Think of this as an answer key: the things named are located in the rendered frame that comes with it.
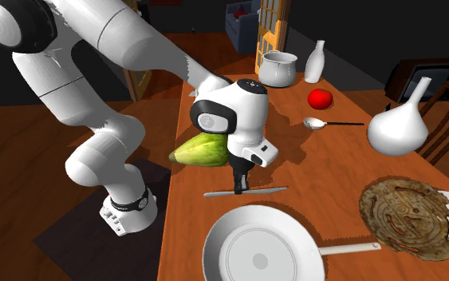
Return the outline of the brown patterned flat plate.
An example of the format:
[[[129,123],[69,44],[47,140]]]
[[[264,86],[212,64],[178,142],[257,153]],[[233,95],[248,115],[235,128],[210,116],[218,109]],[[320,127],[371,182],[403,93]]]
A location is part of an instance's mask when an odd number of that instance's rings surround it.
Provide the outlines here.
[[[449,259],[449,199],[417,180],[390,179],[359,199],[364,225],[380,243],[425,261]]]

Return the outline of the red tomato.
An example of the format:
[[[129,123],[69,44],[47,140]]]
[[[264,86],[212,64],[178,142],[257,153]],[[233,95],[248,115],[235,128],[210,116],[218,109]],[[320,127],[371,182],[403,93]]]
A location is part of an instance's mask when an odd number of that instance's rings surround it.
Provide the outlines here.
[[[308,95],[308,103],[314,109],[327,109],[333,103],[333,95],[325,89],[314,89]]]

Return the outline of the yellow wooden glazed door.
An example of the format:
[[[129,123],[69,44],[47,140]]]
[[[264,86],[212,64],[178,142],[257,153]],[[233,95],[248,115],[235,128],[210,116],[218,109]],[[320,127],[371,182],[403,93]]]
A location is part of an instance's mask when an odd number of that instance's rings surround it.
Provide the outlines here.
[[[262,55],[283,51],[291,0],[261,0],[254,70],[258,73]]]

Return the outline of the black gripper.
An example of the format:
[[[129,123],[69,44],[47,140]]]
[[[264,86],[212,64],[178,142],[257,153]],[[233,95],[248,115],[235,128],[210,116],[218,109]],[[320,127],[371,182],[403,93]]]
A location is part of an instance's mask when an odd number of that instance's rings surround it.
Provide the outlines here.
[[[240,195],[249,189],[247,175],[255,163],[242,157],[229,155],[229,164],[233,168],[234,194]]]

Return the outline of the white cooking pot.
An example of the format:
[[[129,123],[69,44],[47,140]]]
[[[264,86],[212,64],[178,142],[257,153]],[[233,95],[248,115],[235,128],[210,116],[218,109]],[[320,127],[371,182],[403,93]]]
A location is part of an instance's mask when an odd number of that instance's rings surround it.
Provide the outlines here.
[[[271,50],[262,55],[262,64],[259,67],[258,79],[263,85],[274,88],[291,86],[297,76],[297,56]]]

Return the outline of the dark robot stand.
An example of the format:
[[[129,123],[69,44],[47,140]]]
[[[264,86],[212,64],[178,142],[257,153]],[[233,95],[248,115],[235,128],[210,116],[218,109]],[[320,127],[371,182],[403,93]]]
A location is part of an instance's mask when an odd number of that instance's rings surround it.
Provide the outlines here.
[[[107,196],[101,189],[34,239],[73,281],[157,281],[171,170],[144,158],[133,164],[157,198],[158,214],[147,229],[115,234],[100,217]]]

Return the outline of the green star fruit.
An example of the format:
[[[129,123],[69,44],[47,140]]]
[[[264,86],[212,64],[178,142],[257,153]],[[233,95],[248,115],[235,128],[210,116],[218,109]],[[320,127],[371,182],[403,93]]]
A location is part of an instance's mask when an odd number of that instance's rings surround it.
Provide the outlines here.
[[[190,166],[220,167],[227,163],[227,135],[200,133],[168,156],[171,162]]]

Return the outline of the white round-bellied vase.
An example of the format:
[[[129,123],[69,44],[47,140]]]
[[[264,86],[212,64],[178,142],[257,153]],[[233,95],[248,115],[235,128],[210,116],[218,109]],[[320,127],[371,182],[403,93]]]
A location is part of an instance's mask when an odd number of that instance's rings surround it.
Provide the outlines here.
[[[419,113],[418,104],[431,82],[421,77],[407,102],[379,113],[368,124],[369,144],[386,156],[403,156],[414,152],[427,139],[428,129]]]

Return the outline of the grey table knife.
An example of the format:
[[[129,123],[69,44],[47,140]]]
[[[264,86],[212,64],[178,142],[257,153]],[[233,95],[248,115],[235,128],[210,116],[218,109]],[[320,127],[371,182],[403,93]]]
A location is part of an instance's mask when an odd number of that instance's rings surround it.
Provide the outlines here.
[[[260,188],[260,189],[249,189],[243,190],[241,192],[234,191],[222,191],[222,192],[206,192],[203,194],[204,197],[218,197],[218,196],[231,196],[231,195],[245,195],[245,194],[268,194],[280,191],[285,191],[287,187],[275,187],[275,188]]]

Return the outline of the white frying pan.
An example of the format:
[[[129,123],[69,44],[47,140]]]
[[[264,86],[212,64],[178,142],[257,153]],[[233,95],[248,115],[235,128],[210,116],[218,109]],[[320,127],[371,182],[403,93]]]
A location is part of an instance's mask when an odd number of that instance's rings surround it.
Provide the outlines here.
[[[206,281],[325,281],[324,255],[380,250],[379,243],[318,247],[292,216],[264,205],[235,208],[210,229]]]

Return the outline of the white slim bottle vase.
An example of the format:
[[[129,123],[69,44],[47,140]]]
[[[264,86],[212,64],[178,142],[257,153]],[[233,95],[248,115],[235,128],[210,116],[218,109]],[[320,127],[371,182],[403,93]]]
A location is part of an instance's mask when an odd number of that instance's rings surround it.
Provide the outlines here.
[[[304,81],[318,83],[325,66],[324,40],[318,40],[314,51],[309,55],[305,65]]]

